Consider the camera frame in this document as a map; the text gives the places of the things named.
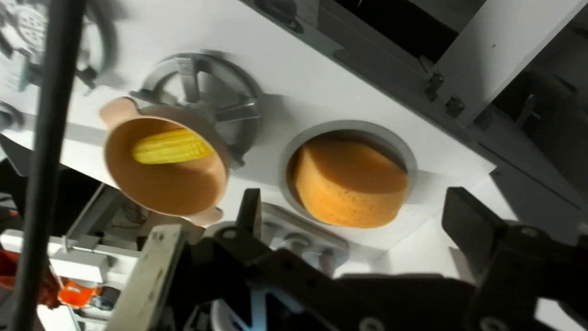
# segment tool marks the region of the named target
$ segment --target yellow food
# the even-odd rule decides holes
[[[311,217],[350,228],[392,221],[407,189],[405,173],[392,160],[365,143],[334,138],[304,143],[291,180]]]
[[[181,164],[212,156],[205,140],[190,130],[170,130],[139,140],[131,156],[139,164]]]

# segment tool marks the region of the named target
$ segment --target cable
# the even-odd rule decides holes
[[[34,129],[34,160],[23,211],[23,243],[16,270],[8,329],[32,329],[38,287],[45,270],[54,221],[56,169],[73,86],[85,0],[51,0],[43,73]]]

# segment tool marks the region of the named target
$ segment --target wire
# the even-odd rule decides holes
[[[54,221],[56,171],[73,86],[85,0],[51,0],[45,33],[43,73],[34,129],[34,160],[23,211],[23,243],[16,270],[8,329],[34,324],[38,287],[47,263],[47,239]]]

